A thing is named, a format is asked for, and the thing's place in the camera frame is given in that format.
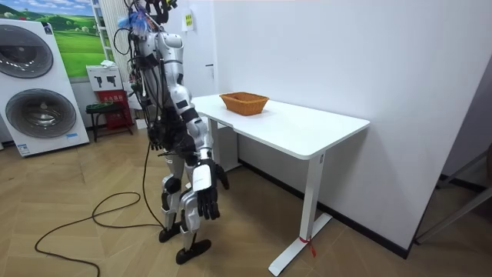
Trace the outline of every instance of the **white washing machine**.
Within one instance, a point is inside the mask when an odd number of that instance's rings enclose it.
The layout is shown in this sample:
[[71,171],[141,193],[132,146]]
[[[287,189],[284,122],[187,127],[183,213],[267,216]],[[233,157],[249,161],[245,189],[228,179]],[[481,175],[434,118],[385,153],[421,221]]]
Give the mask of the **white washing machine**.
[[0,19],[0,113],[22,156],[88,142],[48,25]]

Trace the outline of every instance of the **herringbone floor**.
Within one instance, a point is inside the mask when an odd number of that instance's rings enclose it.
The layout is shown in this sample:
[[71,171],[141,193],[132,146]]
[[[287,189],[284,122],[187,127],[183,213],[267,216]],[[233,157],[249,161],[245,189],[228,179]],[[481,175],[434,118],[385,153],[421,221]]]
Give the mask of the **herringbone floor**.
[[[146,146],[145,132],[138,132],[28,159],[12,147],[0,152],[0,276],[95,276],[88,265],[38,254],[33,246],[55,226],[90,215],[107,195],[140,192]],[[147,188],[159,217],[161,179],[167,174],[163,158],[152,153]],[[104,277],[271,276],[268,265],[298,236],[302,201],[247,169],[228,175],[231,190],[219,192],[222,217],[203,222],[198,233],[212,240],[212,248],[185,265],[175,264],[181,238],[161,244],[154,227],[105,229],[87,221],[55,232],[40,248],[96,262]],[[424,228],[471,196],[463,189],[437,192]],[[122,196],[101,209],[131,200]],[[100,221],[153,222],[143,202]],[[403,260],[332,220],[314,239],[317,258],[305,249],[282,276],[490,276],[491,231],[490,218],[471,213]]]

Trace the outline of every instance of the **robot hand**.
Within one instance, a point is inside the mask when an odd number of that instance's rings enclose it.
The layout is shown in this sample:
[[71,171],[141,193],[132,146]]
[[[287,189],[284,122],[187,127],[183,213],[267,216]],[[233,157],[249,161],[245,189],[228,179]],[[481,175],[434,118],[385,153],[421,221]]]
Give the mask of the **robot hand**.
[[160,150],[165,147],[163,143],[165,139],[164,130],[164,126],[159,121],[156,120],[150,123],[150,126],[147,128],[147,135],[152,150]]
[[218,211],[217,178],[225,189],[229,189],[228,177],[224,169],[212,159],[198,161],[193,171],[193,191],[198,194],[198,214],[205,219],[217,219]]

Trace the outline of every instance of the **desk top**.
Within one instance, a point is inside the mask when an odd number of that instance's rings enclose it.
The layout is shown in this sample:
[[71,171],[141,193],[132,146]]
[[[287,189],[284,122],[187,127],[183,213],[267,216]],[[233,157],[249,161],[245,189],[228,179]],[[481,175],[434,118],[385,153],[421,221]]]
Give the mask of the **desk top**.
[[369,125],[369,121],[268,100],[259,115],[243,116],[226,109],[218,95],[193,98],[200,115],[274,149],[308,160]]

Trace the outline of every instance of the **humanoid robot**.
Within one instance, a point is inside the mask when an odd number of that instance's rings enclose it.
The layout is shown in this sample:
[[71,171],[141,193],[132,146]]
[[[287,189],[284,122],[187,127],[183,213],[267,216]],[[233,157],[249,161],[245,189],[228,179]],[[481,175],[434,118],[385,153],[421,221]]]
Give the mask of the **humanoid robot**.
[[[150,4],[158,16],[149,15]],[[165,32],[163,24],[176,1],[147,0],[144,9],[138,3],[127,4],[126,25],[134,49],[129,49],[132,88],[136,93],[148,123],[151,148],[164,149],[171,174],[162,179],[162,212],[164,229],[160,242],[166,242],[181,232],[184,247],[176,255],[183,264],[211,247],[207,239],[196,242],[201,217],[216,219],[218,211],[217,179],[228,189],[224,169],[211,154],[212,138],[206,124],[191,103],[191,93],[183,86],[183,41],[179,35]],[[191,187],[181,192],[184,170]]]

